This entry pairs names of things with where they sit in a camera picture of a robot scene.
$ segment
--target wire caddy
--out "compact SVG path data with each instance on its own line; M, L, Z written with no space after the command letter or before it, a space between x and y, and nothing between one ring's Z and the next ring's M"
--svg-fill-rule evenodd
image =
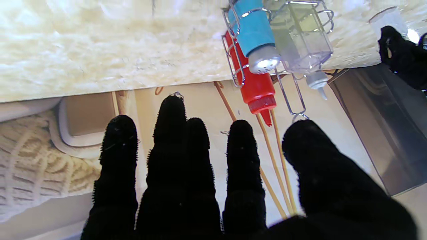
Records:
M330 29L329 29L329 31L326 32L327 34L329 34L329 33L331 33L333 31L333 29L334 29L334 23L333 23L334 12L332 10L330 10L330 9L327 8L324 0L309 0L309 1L302 1L302 0L290 1L290 0L286 0L286 1L283 2L282 6L279 9L282 9L282 8L286 7L286 5L288 5L290 3L310 4L310 5L313 6L313 8L317 8L318 6L322 6L323 7L322 10L316 11L317 14L326 13L326 15L328 17L328 20L326 22L322 23L322 26L324 27L324 26L330 24ZM245 74L244 74L243 69L249 67L249 64L242 65L242 61L240 60L240 57L237 54L237 50L236 50L237 35L240 34L240 20L242 18L244 18L244 17L247 17L251 13L257 12L257 11L263 11L263 12L265 12L268 15L269 22L273 21L274 18L276 17L276 15L273 14L271 10L268 10L267 8L263 7L263 8L257 8L257 9L249 10L249 11L243 13L241 16L238 16L237 13L236 13L236 9L234 7L233 0L229 0L229 4L230 4L230 7L228 9L223 9L222 15L223 15L223 18L224 18L224 22L225 22L225 24L227 26L227 32L231 36L232 45L230 47L227 47L226 41L225 41L225 35L222 36L222 45L224 47L224 51L225 51L225 54L227 56L228 66L230 67L231 76L233 78L233 84L237 88L242 88L244 86L244 84L245 84ZM236 21L234 23L230 23L229 20L228 20L228 18L227 18L227 13L229 11L232 11L232 13L234 14L234 17L236 19ZM236 24L237 24L237 30L234 33L234 31L232 29L233 29L233 27ZM237 56L237 61L238 61L238 64L239 64L239 66L238 66L238 68L237 68L236 71L233 70L233 68L231 66L231 61L230 61L230 58L231 58L230 51L232 51L232 50L235 51L236 56ZM296 73L290 71L286 67L286 65L285 65L285 63L283 61L281 63L282 63L282 66L283 66L284 70L278 71L277 68L275 68L274 72L270 73L270 75L277 76L277 79L278 79L278 82L279 82L279 85L280 85L280 89L282 91L282 94L283 94L283 97L285 99L286 105L288 107L289 113L291 115L293 115L292 122L295 122L295 120L296 120L296 118L298 116L303 117L305 119L309 119L309 117L305 114L305 112L306 112L306 106L305 106L304 99L303 99L303 97L301 95L301 91L300 91L299 85L298 85L298 80L301 80L301 79L303 79L306 76L304 75L304 77L302 77L302 78L297 78L296 75L295 75ZM237 78L238 73L241 73L241 76L242 76L242 82L241 83L239 83L238 78ZM294 84L295 84L295 87L296 87L296 90L297 90L297 93L298 93L298 96L299 96L299 99L300 99L300 102L301 102L301 105L302 105L302 108L303 108L303 110L300 111L300 112L292 110L292 107L290 105L289 99L286 96L286 92L285 92L285 90L283 88L281 75L288 74L288 73L292 74L292 77L293 77L293 80L294 80Z

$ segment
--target red squeeze bottle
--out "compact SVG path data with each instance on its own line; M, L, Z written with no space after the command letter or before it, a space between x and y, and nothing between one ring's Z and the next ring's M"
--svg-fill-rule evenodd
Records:
M239 62L237 60L236 51L233 48L233 41L230 37L230 34L225 34L225 41L227 42L228 48L231 55L231 60L233 61L234 69L239 69ZM243 52L237 43L236 49L237 54L240 58L240 63L242 67L248 64L249 60L243 55ZM267 126L273 126L271 123L270 109L276 107L276 100L274 99L274 94L276 93L273 87L273 81L271 80L270 74L253 74L249 71L249 68L243 69L245 74L245 84L240 89L242 93L243 101L249 106L249 110L252 114L261 113L261 116L264 119L264 122ZM239 84L242 84L242 73L237 74L237 80Z

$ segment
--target white knit fabric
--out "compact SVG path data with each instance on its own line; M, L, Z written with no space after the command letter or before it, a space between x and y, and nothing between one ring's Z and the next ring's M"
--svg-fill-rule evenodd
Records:
M99 161L59 151L52 111L0 123L0 222L51 198L89 193Z

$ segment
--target countertop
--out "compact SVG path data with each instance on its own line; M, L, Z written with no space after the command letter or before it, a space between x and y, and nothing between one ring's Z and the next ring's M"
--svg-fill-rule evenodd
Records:
M368 20L398 6L427 32L425 0L326 0L335 11L324 69L380 62ZM227 0L33 0L0 3L0 102L230 79Z

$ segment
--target gloved hand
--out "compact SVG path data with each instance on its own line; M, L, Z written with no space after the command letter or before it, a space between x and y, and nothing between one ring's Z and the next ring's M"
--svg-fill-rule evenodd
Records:
M427 50L423 49L423 39L416 45L405 40L402 35L391 26L381 29L380 46L381 62L416 90L427 89ZM387 48L392 52L391 58Z
M209 137L202 120L187 120L183 100L171 95L161 104L153 137L148 188L134 230L136 128L124 115L109 123L94 206L81 239L221 237ZM238 120L230 127L227 144L227 199L222 214L226 237L416 239L416 226L407 211L343 155L313 121L293 124L282 148L298 174L306 216L266 229L257 145L251 126Z
M171 95L161 104L153 138L154 147L147 161L148 188L141 199L134 231L136 128L124 115L109 123L102 143L101 177L95 182L94 206L82 239L222 235L210 143L203 121L187 120L183 99ZM246 121L236 121L230 128L227 164L225 233L251 234L265 229L260 160L252 128Z

